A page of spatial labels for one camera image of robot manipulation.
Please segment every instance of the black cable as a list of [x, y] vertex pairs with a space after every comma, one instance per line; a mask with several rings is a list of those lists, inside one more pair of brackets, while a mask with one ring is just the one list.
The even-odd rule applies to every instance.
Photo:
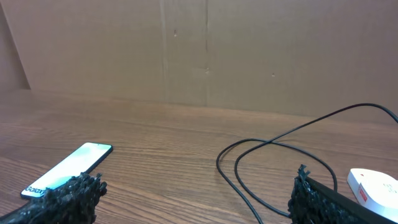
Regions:
[[259, 145], [257, 145], [257, 146], [252, 147], [251, 149], [249, 149], [249, 150], [247, 150], [246, 152], [242, 153], [242, 154], [236, 159], [235, 166], [234, 166], [234, 171], [235, 171], [236, 178], [238, 179], [238, 181], [239, 181], [239, 183], [242, 185], [242, 187], [245, 189], [245, 191], [246, 191], [250, 196], [252, 196], [254, 199], [256, 199], [259, 203], [263, 204], [265, 207], [271, 209], [272, 211], [278, 213], [279, 215], [283, 215], [283, 216], [285, 216], [285, 217], [289, 217], [289, 214], [287, 214], [287, 213], [285, 213], [285, 212], [282, 212], [282, 211], [280, 211], [280, 210], [278, 210], [278, 209], [272, 207], [272, 206], [269, 205], [268, 203], [265, 203], [263, 200], [261, 200], [259, 197], [257, 197], [253, 192], [251, 192], [251, 191], [245, 186], [245, 184], [243, 183], [243, 181], [241, 180], [241, 178], [240, 178], [240, 176], [239, 176], [239, 174], [238, 174], [238, 163], [239, 163], [239, 161], [240, 161], [245, 155], [247, 155], [248, 153], [250, 153], [250, 152], [252, 152], [252, 151], [254, 151], [254, 150], [256, 150], [256, 149], [259, 149], [260, 147], [265, 146], [265, 145], [267, 145], [267, 144], [276, 144], [276, 145], [280, 145], [280, 146], [289, 147], [289, 148], [291, 148], [291, 149], [295, 149], [295, 150], [297, 150], [297, 151], [299, 151], [299, 152], [301, 152], [301, 153], [304, 153], [305, 155], [308, 155], [308, 156], [312, 157], [313, 159], [317, 160], [317, 161], [320, 162], [322, 165], [324, 165], [324, 166], [329, 170], [330, 174], [332, 175], [333, 182], [334, 182], [334, 190], [337, 191], [337, 179], [336, 179], [336, 175], [335, 175], [335, 173], [333, 172], [333, 170], [330, 168], [330, 166], [328, 166], [328, 164], [326, 164], [326, 163], [323, 162], [321, 159], [319, 159], [318, 157], [314, 156], [313, 154], [311, 154], [311, 153], [309, 153], [309, 152], [307, 152], [307, 151], [304, 151], [304, 150], [302, 150], [302, 149], [299, 149], [299, 148], [297, 148], [297, 147], [295, 147], [295, 146], [291, 146], [291, 145], [288, 145], [288, 144], [283, 144], [283, 143], [280, 143], [280, 142], [274, 142], [274, 141], [275, 141], [276, 139], [279, 139], [279, 138], [281, 138], [281, 137], [283, 137], [283, 136], [285, 136], [285, 135], [287, 135], [287, 134], [290, 134], [290, 133], [292, 133], [292, 132], [294, 132], [294, 131], [296, 131], [296, 130], [298, 130], [298, 129], [301, 129], [301, 128], [304, 128], [304, 127], [306, 127], [306, 126], [308, 126], [308, 125], [310, 125], [310, 124], [313, 124], [313, 123], [315, 123], [315, 122], [317, 122], [317, 121], [320, 121], [320, 120], [322, 120], [322, 119], [325, 119], [325, 118], [328, 118], [328, 117], [330, 117], [330, 116], [333, 116], [334, 114], [340, 113], [340, 112], [342, 112], [342, 111], [345, 111], [345, 110], [348, 110], [348, 109], [351, 109], [351, 108], [359, 107], [359, 106], [373, 106], [373, 107], [379, 108], [379, 109], [385, 111], [388, 115], [390, 115], [390, 116], [392, 117], [392, 119], [394, 119], [394, 121], [396, 121], [396, 122], [398, 123], [398, 117], [397, 117], [392, 111], [390, 111], [389, 109], [387, 109], [387, 108], [385, 108], [385, 107], [383, 107], [383, 106], [381, 106], [381, 105], [377, 105], [377, 104], [374, 104], [374, 103], [360, 103], [360, 104], [356, 104], [356, 105], [347, 106], [347, 107], [345, 107], [345, 108], [343, 108], [343, 109], [340, 109], [340, 110], [337, 110], [337, 111], [332, 112], [332, 113], [330, 113], [330, 114], [327, 114], [327, 115], [325, 115], [325, 116], [322, 116], [321, 118], [318, 118], [318, 119], [315, 119], [315, 120], [310, 121], [310, 122], [308, 122], [308, 123], [305, 123], [305, 124], [303, 124], [303, 125], [300, 125], [300, 126], [294, 128], [294, 129], [291, 129], [290, 131], [287, 131], [286, 133], [281, 134], [281, 135], [279, 135], [279, 136], [276, 136], [276, 137], [274, 137], [274, 138], [272, 138], [272, 139], [270, 139], [270, 140], [264, 140], [264, 139], [244, 139], [244, 140], [240, 140], [240, 141], [238, 141], [238, 142], [236, 142], [236, 143], [234, 143], [234, 144], [228, 146], [227, 148], [225, 148], [224, 150], [222, 150], [222, 151], [220, 152], [220, 154], [218, 155], [218, 157], [217, 157], [216, 166], [217, 166], [218, 172], [221, 174], [221, 176], [223, 176], [223, 178], [225, 179], [225, 181], [227, 181], [227, 183], [229, 183], [230, 186], [232, 186], [232, 188], [243, 198], [243, 200], [246, 202], [246, 204], [248, 205], [248, 207], [251, 209], [251, 211], [252, 211], [252, 213], [254, 214], [254, 216], [257, 218], [258, 222], [259, 222], [259, 223], [263, 223], [262, 220], [261, 220], [261, 217], [258, 215], [258, 213], [256, 212], [256, 210], [255, 210], [255, 209], [253, 208], [253, 206], [250, 204], [250, 201], [249, 201], [249, 200], [243, 195], [243, 193], [232, 183], [232, 181], [230, 181], [230, 180], [227, 178], [227, 176], [225, 176], [225, 174], [224, 174], [224, 173], [222, 172], [222, 170], [220, 169], [220, 165], [219, 165], [219, 163], [220, 163], [220, 157], [221, 157], [228, 149], [231, 149], [231, 148], [233, 148], [233, 147], [235, 147], [235, 146], [237, 146], [237, 145], [239, 145], [239, 144], [242, 144], [242, 143], [244, 143], [244, 142], [247, 142], [247, 141], [262, 141], [263, 143], [261, 143], [261, 144], [259, 144]]

